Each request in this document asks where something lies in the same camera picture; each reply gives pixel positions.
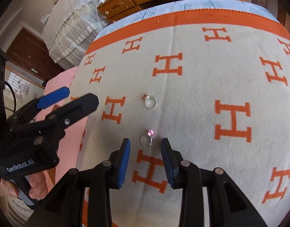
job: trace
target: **screw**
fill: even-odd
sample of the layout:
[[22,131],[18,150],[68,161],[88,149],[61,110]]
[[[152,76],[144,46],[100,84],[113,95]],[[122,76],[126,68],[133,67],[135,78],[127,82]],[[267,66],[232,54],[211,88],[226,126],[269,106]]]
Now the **screw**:
[[223,174],[223,169],[221,169],[221,168],[216,168],[214,171],[218,175],[222,175]]
[[64,124],[65,124],[65,125],[69,125],[69,124],[70,124],[70,119],[65,119],[65,120],[64,120]]
[[109,166],[111,166],[111,162],[109,160],[105,160],[102,162],[102,165],[105,167],[109,167]]
[[187,161],[187,160],[182,160],[182,161],[181,161],[181,165],[182,165],[182,166],[190,166],[190,162]]
[[35,141],[34,144],[35,145],[40,145],[43,142],[43,137],[42,136],[38,136]]
[[52,120],[54,117],[56,117],[55,114],[50,115],[50,116],[49,116],[49,120]]
[[69,169],[68,173],[69,173],[70,175],[75,175],[78,171],[79,171],[79,170],[76,169],[76,168],[71,168],[71,169]]

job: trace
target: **ring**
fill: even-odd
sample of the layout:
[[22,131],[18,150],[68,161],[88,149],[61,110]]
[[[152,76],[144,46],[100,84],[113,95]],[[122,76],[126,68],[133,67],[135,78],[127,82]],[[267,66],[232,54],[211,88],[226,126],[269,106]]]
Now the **ring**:
[[141,144],[144,148],[150,147],[152,145],[152,138],[155,136],[155,132],[153,130],[148,130],[146,135],[141,136]]
[[143,96],[143,99],[145,100],[145,107],[147,107],[148,109],[155,108],[158,103],[157,100],[154,97],[150,96],[149,93],[145,94]]

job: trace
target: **blue gripper pad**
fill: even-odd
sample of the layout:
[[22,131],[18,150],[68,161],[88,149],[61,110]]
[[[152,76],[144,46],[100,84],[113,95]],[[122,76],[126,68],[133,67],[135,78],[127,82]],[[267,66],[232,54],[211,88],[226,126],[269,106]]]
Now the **blue gripper pad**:
[[122,146],[124,146],[123,157],[121,160],[121,164],[119,166],[119,177],[118,177],[118,185],[121,188],[122,184],[125,181],[127,166],[129,162],[130,156],[130,140],[128,138],[124,138]]
[[169,155],[167,153],[167,149],[166,149],[164,140],[161,141],[161,154],[162,154],[162,158],[163,158],[163,163],[164,163],[164,167],[165,167],[167,181],[170,184],[171,188],[173,188],[173,186],[174,186],[174,171],[173,171],[173,168],[171,166],[170,158],[169,158]]
[[47,94],[46,96],[43,96],[39,99],[39,102],[37,103],[38,109],[45,109],[50,107],[52,104],[55,104],[64,98],[69,96],[69,88],[62,87],[52,93]]

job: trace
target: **black cable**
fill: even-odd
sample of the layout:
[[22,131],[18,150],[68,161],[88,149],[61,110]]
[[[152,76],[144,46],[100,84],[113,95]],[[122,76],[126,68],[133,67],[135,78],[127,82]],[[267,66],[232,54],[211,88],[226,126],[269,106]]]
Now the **black cable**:
[[14,98],[14,112],[16,112],[17,101],[16,101],[14,90],[12,89],[11,85],[8,82],[4,81],[4,83],[10,88],[10,90],[12,92],[12,95],[13,95],[13,98]]

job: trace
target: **white ruffled cloth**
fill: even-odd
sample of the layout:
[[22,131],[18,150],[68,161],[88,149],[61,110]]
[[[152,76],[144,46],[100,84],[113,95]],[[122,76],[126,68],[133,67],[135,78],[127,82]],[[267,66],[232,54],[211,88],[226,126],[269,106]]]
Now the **white ruffled cloth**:
[[[59,0],[42,36],[50,57],[64,69],[78,66],[89,44],[101,31],[96,15],[99,0]],[[102,26],[107,22],[100,16]]]

